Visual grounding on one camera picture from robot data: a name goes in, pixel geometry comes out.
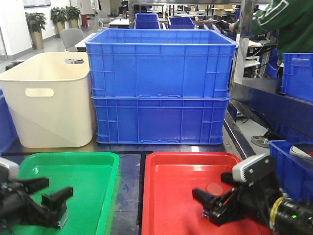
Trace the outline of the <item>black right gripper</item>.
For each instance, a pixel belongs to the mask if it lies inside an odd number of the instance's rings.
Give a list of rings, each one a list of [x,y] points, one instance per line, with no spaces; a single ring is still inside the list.
[[[193,198],[205,208],[210,208],[211,223],[221,226],[249,218],[263,226],[275,225],[278,221],[276,217],[279,206],[284,200],[278,177],[267,178],[248,187],[234,181],[231,172],[223,172],[221,181],[234,188],[223,197],[215,196],[199,188],[192,189]]]

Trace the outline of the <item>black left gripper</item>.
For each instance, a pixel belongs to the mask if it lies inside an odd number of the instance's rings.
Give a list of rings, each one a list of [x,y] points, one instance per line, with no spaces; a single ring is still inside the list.
[[[0,187],[0,223],[53,227],[59,222],[59,211],[73,196],[73,187],[66,187],[51,195],[42,195],[42,204],[30,195],[49,186],[47,177],[8,181]]]

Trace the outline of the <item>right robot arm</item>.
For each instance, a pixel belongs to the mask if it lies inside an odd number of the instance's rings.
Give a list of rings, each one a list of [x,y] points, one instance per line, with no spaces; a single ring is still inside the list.
[[[273,235],[313,233],[312,204],[284,197],[274,171],[252,181],[235,180],[230,172],[224,172],[221,180],[232,186],[223,196],[199,188],[192,190],[193,198],[202,204],[203,216],[211,223],[221,226],[247,218]]]

